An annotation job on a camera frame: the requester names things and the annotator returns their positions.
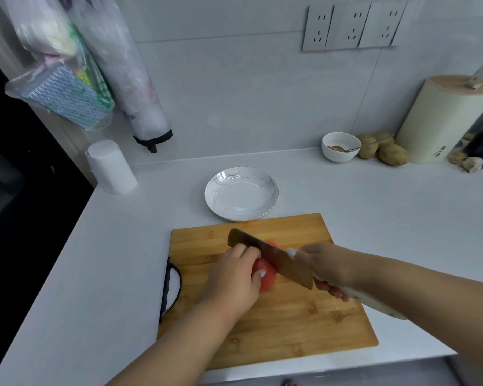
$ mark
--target electrical outlet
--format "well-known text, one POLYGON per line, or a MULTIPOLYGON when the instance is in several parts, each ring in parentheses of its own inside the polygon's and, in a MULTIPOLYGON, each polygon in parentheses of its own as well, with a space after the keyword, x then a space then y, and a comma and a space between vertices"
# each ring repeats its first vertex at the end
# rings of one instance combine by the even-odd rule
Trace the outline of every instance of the electrical outlet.
POLYGON ((302 51, 323 51, 328 38, 333 5, 310 5, 302 51))
POLYGON ((407 1, 373 2, 359 47, 390 46, 407 1))
POLYGON ((326 50, 358 47, 370 9, 369 2, 335 4, 326 50))

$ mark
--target white cylindrical container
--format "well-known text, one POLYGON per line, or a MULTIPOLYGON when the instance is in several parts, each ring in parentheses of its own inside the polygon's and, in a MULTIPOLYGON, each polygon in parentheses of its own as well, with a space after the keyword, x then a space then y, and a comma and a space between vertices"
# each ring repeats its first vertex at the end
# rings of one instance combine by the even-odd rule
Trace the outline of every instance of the white cylindrical container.
POLYGON ((123 195, 138 185, 116 142, 105 139, 93 143, 86 151, 86 158, 105 192, 123 195))
POLYGON ((426 80, 396 137, 414 164, 441 162, 483 112, 483 85, 465 86, 470 76, 426 80))

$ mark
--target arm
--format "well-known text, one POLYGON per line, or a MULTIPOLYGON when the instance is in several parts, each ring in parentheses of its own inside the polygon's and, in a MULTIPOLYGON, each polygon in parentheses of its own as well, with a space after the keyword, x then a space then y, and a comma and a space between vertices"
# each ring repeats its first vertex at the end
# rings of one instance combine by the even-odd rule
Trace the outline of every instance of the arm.
POLYGON ((330 243, 295 255, 319 277, 321 290, 348 300, 336 286, 367 292, 459 354, 483 365, 483 283, 330 243))
POLYGON ((202 301, 116 375, 108 386, 191 386, 198 382, 232 327, 256 302, 259 249, 238 244, 212 268, 202 301))

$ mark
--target garlic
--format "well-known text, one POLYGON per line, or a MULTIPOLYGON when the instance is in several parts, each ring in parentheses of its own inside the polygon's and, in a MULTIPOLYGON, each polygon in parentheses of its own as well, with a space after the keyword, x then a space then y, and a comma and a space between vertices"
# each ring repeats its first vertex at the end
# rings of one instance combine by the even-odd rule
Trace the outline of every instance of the garlic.
POLYGON ((464 161, 463 167, 469 173, 476 173, 483 167, 483 159, 480 157, 469 157, 464 161))

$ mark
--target white bowl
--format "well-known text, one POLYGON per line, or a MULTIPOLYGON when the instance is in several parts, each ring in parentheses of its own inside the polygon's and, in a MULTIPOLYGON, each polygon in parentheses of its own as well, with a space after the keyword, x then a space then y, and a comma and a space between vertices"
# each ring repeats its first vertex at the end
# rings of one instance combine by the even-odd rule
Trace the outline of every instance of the white bowl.
POLYGON ((268 213, 277 202, 275 180, 263 171, 235 167, 214 175, 206 185, 207 206, 232 222, 251 221, 268 213))
POLYGON ((335 162, 346 162, 358 154, 361 148, 361 142, 354 135, 347 133, 329 133, 322 138, 322 153, 326 158, 335 162), (356 149, 353 152, 337 152, 328 146, 341 146, 345 150, 356 149))

